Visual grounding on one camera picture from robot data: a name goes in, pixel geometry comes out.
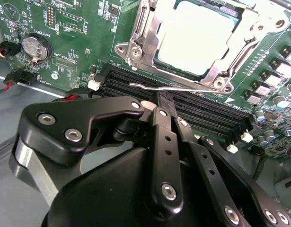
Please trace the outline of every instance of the mounting hole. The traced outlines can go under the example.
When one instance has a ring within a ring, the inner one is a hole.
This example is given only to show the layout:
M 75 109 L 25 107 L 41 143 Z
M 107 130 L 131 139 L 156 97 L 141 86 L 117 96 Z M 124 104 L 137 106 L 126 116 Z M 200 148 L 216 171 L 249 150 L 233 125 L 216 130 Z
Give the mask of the mounting hole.
M 166 139 L 167 141 L 171 141 L 171 140 L 172 140 L 169 136 L 165 136 L 165 139 Z
M 276 27 L 277 28 L 281 28 L 281 27 L 283 27 L 285 25 L 285 21 L 284 20 L 278 20 L 277 22 L 276 22 Z
M 225 92 L 231 92 L 231 90 L 232 90 L 231 87 L 226 87 L 226 88 L 224 89 Z
M 216 174 L 215 171 L 213 171 L 212 169 L 209 169 L 208 171 L 211 173 L 211 175 L 215 175 Z
M 124 49 L 123 49 L 123 47 L 121 47 L 121 46 L 119 46 L 119 47 L 117 48 L 117 51 L 118 51 L 119 53 L 124 53 Z
M 172 152 L 171 152 L 170 150 L 165 150 L 165 153 L 166 153 L 167 155 L 172 155 Z

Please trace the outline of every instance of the green circuit board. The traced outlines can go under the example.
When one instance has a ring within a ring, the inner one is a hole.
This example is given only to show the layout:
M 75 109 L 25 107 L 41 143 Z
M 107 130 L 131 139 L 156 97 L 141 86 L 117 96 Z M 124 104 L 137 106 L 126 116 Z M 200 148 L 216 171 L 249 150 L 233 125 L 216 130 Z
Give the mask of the green circuit board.
M 53 56 L 41 65 L 31 64 L 24 53 L 10 58 L 9 62 L 12 68 L 34 72 L 39 82 L 61 90 L 86 87 L 92 65 L 97 72 L 105 63 L 130 70 L 114 52 L 114 46 L 130 39 L 138 5 L 139 0 L 0 0 L 0 24 L 5 40 L 20 43 L 29 33 L 38 33 L 53 47 Z M 286 88 L 291 78 L 283 80 L 257 106 L 246 102 L 243 95 L 255 81 L 262 80 L 260 75 L 265 70 L 272 70 L 270 62 L 281 59 L 280 52 L 291 45 L 291 12 L 286 13 L 290 25 L 283 32 L 264 38 L 232 80 L 235 90 L 231 94 L 197 94 L 245 112 L 262 109 L 273 113 L 276 117 L 268 119 L 264 126 L 273 129 L 277 137 L 266 146 L 267 154 L 272 157 L 287 157 L 291 149 L 291 137 L 283 136 L 285 130 L 291 130 L 291 104 L 279 110 L 272 101 L 281 93 L 291 102 L 291 93 Z M 55 72 L 60 75 L 57 80 L 52 78 Z M 167 83 L 158 76 L 139 73 Z M 245 148 L 257 143 L 255 139 Z

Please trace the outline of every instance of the silver screw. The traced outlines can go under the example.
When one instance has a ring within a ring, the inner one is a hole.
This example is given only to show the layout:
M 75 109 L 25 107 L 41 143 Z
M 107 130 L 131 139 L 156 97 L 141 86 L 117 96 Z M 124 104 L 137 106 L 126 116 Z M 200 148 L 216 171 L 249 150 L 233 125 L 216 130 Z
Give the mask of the silver screw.
M 212 141 L 211 139 L 206 139 L 206 141 L 207 141 L 209 144 L 213 145 L 213 141 Z
M 43 114 L 39 115 L 38 121 L 41 124 L 45 124 L 45 125 L 52 125 L 52 124 L 56 123 L 56 119 L 54 118 L 54 116 L 47 114 L 47 113 L 43 113 Z
M 132 106 L 135 107 L 136 109 L 140 108 L 140 105 L 136 102 L 132 102 Z
M 288 221 L 287 217 L 285 217 L 281 212 L 277 212 L 277 214 L 278 214 L 279 217 L 281 218 L 281 221 L 282 221 L 284 224 L 288 225 L 289 221 Z
M 64 134 L 65 138 L 72 142 L 79 142 L 82 140 L 82 134 L 77 129 L 68 129 Z
M 165 183 L 161 187 L 163 195 L 168 199 L 168 200 L 175 200 L 177 198 L 177 193 L 173 186 Z
M 213 83 L 215 88 L 221 88 L 224 85 L 224 79 L 216 79 Z
M 290 208 L 286 208 L 286 212 L 291 214 L 291 209 Z
M 184 127 L 187 127 L 187 122 L 186 122 L 186 121 L 181 120 L 180 123 L 181 123 Z
M 168 115 L 168 114 L 167 114 L 166 112 L 164 112 L 163 110 L 160 110 L 160 114 L 163 115 L 163 116 L 165 116 L 165 117 Z
M 58 72 L 53 71 L 53 72 L 51 73 L 51 77 L 52 77 L 52 79 L 57 80 L 57 79 L 60 78 L 60 75 L 59 75 Z
M 142 52 L 137 47 L 132 48 L 132 55 L 134 58 L 139 58 Z
M 270 220 L 271 223 L 277 224 L 277 219 L 275 218 L 275 216 L 271 212 L 266 210 L 265 214 L 267 215 L 267 217 L 268 217 L 268 219 Z
M 232 223 L 234 223 L 235 225 L 238 225 L 240 220 L 239 220 L 239 216 L 236 214 L 236 212 L 228 206 L 225 206 L 224 210 L 225 210 L 226 216 L 230 219 L 230 221 Z

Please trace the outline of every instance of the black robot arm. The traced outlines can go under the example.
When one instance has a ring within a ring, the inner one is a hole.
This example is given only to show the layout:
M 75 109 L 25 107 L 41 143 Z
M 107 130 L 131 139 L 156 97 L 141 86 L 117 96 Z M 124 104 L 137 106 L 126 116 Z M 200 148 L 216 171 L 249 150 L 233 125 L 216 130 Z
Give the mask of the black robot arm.
M 24 109 L 10 166 L 50 205 L 43 227 L 291 227 L 217 141 L 197 140 L 171 98 L 157 97 Z M 133 148 L 81 174 L 85 154 L 125 141 Z

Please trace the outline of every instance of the cpu socket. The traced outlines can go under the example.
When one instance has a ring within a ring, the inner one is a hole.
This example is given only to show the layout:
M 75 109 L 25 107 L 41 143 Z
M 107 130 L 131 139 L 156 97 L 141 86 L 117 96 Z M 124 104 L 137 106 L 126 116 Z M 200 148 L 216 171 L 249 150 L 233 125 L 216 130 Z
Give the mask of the cpu socket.
M 228 94 L 231 79 L 269 33 L 289 20 L 269 1 L 140 0 L 131 38 L 115 52 L 132 70 L 191 91 Z

